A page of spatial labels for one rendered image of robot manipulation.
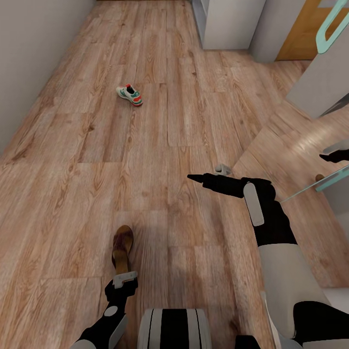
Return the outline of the sandal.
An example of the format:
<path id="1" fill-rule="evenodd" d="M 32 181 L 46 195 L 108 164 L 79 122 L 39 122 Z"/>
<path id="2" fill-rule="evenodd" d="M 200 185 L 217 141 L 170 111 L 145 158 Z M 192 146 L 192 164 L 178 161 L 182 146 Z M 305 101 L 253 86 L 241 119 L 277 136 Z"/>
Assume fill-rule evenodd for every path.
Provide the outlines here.
<path id="1" fill-rule="evenodd" d="M 116 269 L 116 275 L 131 272 L 129 254 L 134 242 L 134 236 L 128 225 L 118 228 L 113 238 L 111 261 Z"/>

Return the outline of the gym shoe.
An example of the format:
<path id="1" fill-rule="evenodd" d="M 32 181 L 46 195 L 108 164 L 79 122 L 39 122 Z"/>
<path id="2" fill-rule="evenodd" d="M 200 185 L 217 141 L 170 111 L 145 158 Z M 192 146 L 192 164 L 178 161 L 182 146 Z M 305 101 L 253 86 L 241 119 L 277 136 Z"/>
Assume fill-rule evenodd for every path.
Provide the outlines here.
<path id="1" fill-rule="evenodd" d="M 119 86 L 116 88 L 117 94 L 124 99 L 130 100 L 130 102 L 136 107 L 141 105 L 141 95 L 136 91 L 132 85 L 126 85 L 126 87 Z"/>

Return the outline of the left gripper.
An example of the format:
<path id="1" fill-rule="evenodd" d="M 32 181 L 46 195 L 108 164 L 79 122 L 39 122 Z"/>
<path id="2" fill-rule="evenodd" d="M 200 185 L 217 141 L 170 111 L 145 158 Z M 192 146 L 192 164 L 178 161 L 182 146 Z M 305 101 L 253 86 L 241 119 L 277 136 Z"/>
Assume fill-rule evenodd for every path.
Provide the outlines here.
<path id="1" fill-rule="evenodd" d="M 117 295 L 124 297 L 127 301 L 127 297 L 133 296 L 135 294 L 135 289 L 138 288 L 137 278 L 124 281 L 123 287 L 117 289 L 115 289 L 114 285 L 112 284 L 113 280 L 111 280 L 105 287 L 105 295 L 107 295 L 108 302 L 112 299 L 112 297 Z"/>

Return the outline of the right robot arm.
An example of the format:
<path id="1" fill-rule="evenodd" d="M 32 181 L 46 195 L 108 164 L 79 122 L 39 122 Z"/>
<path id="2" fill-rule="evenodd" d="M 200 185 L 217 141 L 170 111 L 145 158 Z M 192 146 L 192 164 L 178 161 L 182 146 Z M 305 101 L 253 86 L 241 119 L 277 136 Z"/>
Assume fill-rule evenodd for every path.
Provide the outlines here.
<path id="1" fill-rule="evenodd" d="M 290 228 L 288 216 L 271 181 L 227 177 L 221 163 L 216 173 L 189 174 L 203 188 L 245 198 L 259 249 L 266 303 L 278 332 L 303 349 L 349 349 L 349 314 L 332 307 L 318 285 Z"/>

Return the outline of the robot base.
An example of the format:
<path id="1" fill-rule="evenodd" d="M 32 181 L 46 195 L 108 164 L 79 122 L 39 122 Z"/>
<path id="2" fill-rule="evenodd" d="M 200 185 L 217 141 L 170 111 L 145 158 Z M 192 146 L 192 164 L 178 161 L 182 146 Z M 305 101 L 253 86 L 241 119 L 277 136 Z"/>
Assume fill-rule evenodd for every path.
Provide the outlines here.
<path id="1" fill-rule="evenodd" d="M 236 336 L 235 349 L 260 349 L 254 336 L 238 335 Z"/>

